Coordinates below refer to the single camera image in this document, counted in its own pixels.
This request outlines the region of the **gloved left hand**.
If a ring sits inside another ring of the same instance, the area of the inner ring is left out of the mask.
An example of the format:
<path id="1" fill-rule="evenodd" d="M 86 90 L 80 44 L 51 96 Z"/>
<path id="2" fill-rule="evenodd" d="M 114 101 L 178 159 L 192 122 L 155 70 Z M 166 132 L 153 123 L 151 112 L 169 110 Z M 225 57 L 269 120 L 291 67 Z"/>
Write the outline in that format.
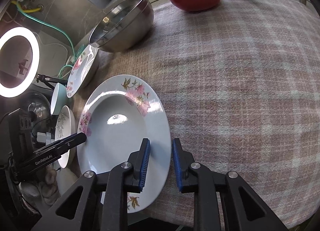
<path id="1" fill-rule="evenodd" d="M 48 165 L 36 173 L 35 180 L 21 182 L 18 187 L 23 198 L 33 207 L 41 204 L 51 207 L 60 197 L 56 177 L 57 171 Z"/>

